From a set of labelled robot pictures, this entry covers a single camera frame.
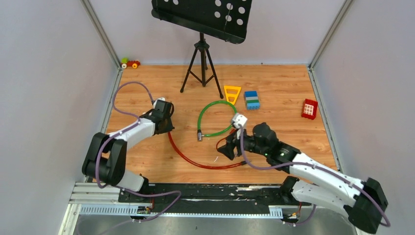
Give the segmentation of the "thick red cable lock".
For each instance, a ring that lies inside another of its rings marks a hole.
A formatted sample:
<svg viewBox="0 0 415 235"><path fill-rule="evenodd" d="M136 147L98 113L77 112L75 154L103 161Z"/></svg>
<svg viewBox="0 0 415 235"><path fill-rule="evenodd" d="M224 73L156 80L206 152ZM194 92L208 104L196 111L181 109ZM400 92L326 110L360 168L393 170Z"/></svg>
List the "thick red cable lock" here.
<svg viewBox="0 0 415 235"><path fill-rule="evenodd" d="M191 160L190 158L188 158L187 156L185 156L180 151L180 149L174 143L174 140L173 140L170 132L168 132L167 134L168 134L169 142L170 142L171 146L173 147L173 149L175 150L175 152L180 157L182 157L185 161L187 161L188 163L190 163L193 166L196 166L196 167L199 167L199 168L203 168L203 169L210 169L210 170L224 170L224 169L235 168L235 167L239 167L239 166L243 166L243 165L246 165L247 164L245 161L241 161L241 162L236 163L236 164L221 165L221 166L211 166L211 165L204 165L204 164L197 163L197 162Z"/></svg>

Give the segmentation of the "green cable lock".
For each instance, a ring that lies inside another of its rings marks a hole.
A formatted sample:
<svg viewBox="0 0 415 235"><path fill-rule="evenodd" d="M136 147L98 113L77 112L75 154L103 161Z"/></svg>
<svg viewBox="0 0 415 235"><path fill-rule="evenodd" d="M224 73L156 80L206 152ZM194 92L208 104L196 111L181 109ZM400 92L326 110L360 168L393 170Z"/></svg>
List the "green cable lock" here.
<svg viewBox="0 0 415 235"><path fill-rule="evenodd" d="M215 136L219 136L224 134L225 132L229 131L232 128L232 125L228 126L227 128L225 128L222 131L216 132L216 133L212 133L212 134L203 134L202 130L201 130L201 124L202 124L202 118L204 113L207 111L208 108L210 108L213 105L218 105L218 104L225 104L228 105L232 108L233 113L236 114L237 113L237 109L236 107L231 104L230 102L227 101L223 101L223 100L218 100L218 101L214 101L209 103L207 106L205 106L202 111L200 112L199 116L198 116L198 120L197 120L197 140L198 141L202 141L203 137L215 137Z"/></svg>

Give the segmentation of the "red padlock with thin cable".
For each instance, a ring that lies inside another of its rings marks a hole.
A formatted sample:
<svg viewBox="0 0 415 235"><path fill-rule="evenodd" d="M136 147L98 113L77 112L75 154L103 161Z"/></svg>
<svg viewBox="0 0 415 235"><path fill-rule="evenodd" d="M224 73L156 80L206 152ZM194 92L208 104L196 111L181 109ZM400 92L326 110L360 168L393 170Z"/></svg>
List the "red padlock with thin cable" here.
<svg viewBox="0 0 415 235"><path fill-rule="evenodd" d="M231 134L233 134L235 132L235 129L232 129L232 130L230 130L229 131L229 133L227 134L227 136L229 136L229 135L231 135ZM220 143L222 142L222 141L225 141L226 140L226 138L227 138L227 136L226 137L223 137L223 138L221 138L217 143L216 143L216 145L215 145L215 148L216 148L216 150L218 150L219 149L219 145L220 145Z"/></svg>

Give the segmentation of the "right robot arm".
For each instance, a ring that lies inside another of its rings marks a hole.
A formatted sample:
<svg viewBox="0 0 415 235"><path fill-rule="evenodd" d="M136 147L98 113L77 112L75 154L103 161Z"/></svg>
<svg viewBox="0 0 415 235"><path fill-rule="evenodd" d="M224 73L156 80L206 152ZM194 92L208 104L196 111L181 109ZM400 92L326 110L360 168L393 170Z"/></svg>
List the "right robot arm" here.
<svg viewBox="0 0 415 235"><path fill-rule="evenodd" d="M299 149L280 141L266 123L253 128L253 134L235 124L226 143L218 152L233 160L243 156L246 164L259 169L247 159L247 152L262 155L267 169L276 169L289 176L279 191L285 204L306 202L330 209L361 231L375 234L379 226L390 227L385 214L388 201L381 184L369 177L361 180L347 176L313 160Z"/></svg>

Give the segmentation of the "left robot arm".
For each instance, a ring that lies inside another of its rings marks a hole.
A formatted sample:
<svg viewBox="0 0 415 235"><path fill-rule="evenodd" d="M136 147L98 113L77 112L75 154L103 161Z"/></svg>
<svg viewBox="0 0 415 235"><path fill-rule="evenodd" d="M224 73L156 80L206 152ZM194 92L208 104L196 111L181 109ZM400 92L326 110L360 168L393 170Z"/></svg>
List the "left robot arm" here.
<svg viewBox="0 0 415 235"><path fill-rule="evenodd" d="M109 134L98 132L92 137L82 173L113 187L128 189L138 202L150 196L148 179L126 169L127 151L142 140L172 131L171 116L174 105L162 98L153 103L153 108L127 127Z"/></svg>

